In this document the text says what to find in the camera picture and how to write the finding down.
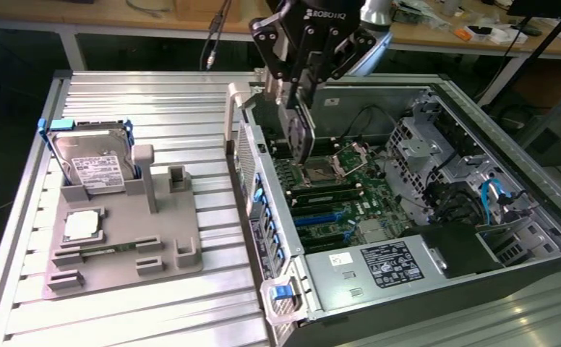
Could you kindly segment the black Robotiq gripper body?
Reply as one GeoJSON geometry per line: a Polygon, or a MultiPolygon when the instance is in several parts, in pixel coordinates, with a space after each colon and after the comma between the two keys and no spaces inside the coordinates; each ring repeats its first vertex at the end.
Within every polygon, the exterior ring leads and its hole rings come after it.
{"type": "Polygon", "coordinates": [[[363,1],[279,1],[277,13],[289,34],[289,51],[308,60],[331,27],[352,33],[361,28],[363,1]]]}

